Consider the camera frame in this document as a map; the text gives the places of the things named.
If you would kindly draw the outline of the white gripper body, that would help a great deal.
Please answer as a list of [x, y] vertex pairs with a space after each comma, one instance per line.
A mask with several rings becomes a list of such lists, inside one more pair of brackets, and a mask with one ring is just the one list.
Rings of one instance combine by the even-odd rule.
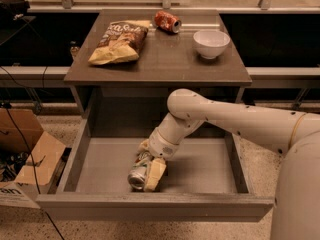
[[159, 131], [155, 128], [148, 139], [148, 151], [155, 158], [169, 159], [176, 151], [178, 146], [165, 140]]

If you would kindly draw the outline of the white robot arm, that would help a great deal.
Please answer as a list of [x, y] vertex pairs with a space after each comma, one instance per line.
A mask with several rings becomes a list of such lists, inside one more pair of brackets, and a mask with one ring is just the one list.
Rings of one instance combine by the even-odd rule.
[[165, 161], [181, 141], [208, 122], [284, 156], [270, 240], [320, 240], [320, 116], [209, 100], [191, 90], [173, 91], [168, 114], [141, 146], [153, 156], [145, 190], [157, 186]]

